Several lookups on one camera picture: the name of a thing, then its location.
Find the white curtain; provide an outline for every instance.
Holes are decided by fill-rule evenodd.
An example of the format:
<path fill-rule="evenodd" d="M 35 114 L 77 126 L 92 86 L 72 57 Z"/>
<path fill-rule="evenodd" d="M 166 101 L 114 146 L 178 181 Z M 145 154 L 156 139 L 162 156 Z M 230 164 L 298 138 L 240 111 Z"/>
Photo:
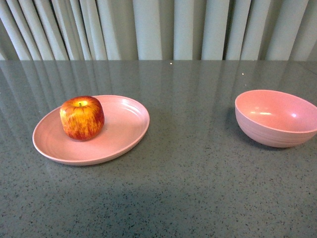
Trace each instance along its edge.
<path fill-rule="evenodd" d="M 0 60 L 317 60 L 317 0 L 0 0 Z"/>

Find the gray countertop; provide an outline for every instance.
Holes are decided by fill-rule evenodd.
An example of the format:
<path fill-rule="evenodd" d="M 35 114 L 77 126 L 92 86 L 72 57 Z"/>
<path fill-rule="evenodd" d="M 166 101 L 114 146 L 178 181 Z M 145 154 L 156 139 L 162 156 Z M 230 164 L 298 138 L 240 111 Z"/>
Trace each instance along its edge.
<path fill-rule="evenodd" d="M 317 63 L 0 61 L 0 237 L 317 236 L 317 137 L 267 147 L 239 128 L 252 89 L 317 105 Z M 142 103 L 150 126 L 126 154 L 69 166 L 33 146 L 37 123 L 79 95 Z"/>

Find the bowl rim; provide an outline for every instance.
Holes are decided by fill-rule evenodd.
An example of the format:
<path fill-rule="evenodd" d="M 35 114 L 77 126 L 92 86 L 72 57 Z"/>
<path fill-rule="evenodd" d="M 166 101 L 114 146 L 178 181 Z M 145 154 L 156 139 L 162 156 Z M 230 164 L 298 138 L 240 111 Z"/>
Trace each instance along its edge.
<path fill-rule="evenodd" d="M 315 107 L 316 110 L 317 110 L 317 107 L 316 107 L 314 104 L 312 104 L 311 102 L 309 102 L 309 101 L 307 101 L 307 100 L 305 100 L 305 99 L 303 99 L 303 98 L 300 98 L 300 97 L 298 97 L 298 96 L 295 96 L 295 95 L 293 95 L 293 94 L 284 93 L 284 92 L 276 91 L 276 90 L 269 90 L 269 89 L 255 89 L 255 90 L 245 91 L 245 92 L 239 94 L 239 95 L 236 97 L 236 99 L 234 100 L 235 109 L 237 109 L 237 110 L 239 111 L 239 113 L 240 113 L 241 115 L 243 115 L 245 118 L 247 118 L 248 120 L 252 121 L 253 123 L 255 123 L 255 124 L 257 124 L 257 125 L 263 126 L 263 127 L 265 127 L 265 128 L 272 129 L 272 130 L 275 130 L 275 131 L 286 132 L 286 133 L 304 134 L 304 133 L 317 132 L 317 127 L 316 127 L 315 129 L 313 129 L 313 130 L 303 130 L 303 131 L 293 131 L 293 130 L 277 129 L 277 128 L 274 128 L 274 127 L 271 127 L 271 126 L 264 125 L 264 124 L 262 124 L 262 123 L 258 123 L 257 121 L 252 120 L 252 119 L 249 118 L 248 116 L 244 115 L 244 114 L 241 112 L 241 110 L 238 108 L 238 106 L 237 106 L 237 100 L 238 100 L 238 98 L 240 98 L 243 94 L 247 94 L 247 93 L 255 92 L 255 91 L 266 91 L 266 92 L 273 92 L 273 93 L 278 93 L 278 94 L 286 94 L 286 95 L 288 95 L 288 96 L 294 97 L 294 98 L 296 98 L 296 99 L 299 99 L 299 100 L 301 100 L 301 101 L 304 101 L 305 103 L 310 104 L 311 106 Z"/>

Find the pink bowl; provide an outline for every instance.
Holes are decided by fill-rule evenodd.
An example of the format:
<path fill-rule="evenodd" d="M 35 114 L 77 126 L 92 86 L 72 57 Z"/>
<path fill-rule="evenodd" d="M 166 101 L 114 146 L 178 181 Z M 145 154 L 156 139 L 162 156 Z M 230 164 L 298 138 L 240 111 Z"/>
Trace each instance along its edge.
<path fill-rule="evenodd" d="M 317 133 L 317 107 L 291 94 L 252 90 L 235 100 L 241 129 L 253 140 L 272 147 L 292 147 Z"/>

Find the curtain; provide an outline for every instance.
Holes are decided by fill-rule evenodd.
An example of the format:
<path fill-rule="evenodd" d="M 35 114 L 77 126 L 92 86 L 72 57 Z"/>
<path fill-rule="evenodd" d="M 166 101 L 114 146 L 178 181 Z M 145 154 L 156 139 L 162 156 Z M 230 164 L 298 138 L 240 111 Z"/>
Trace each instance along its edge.
<path fill-rule="evenodd" d="M 317 60 L 317 0 L 0 0 L 0 60 Z"/>

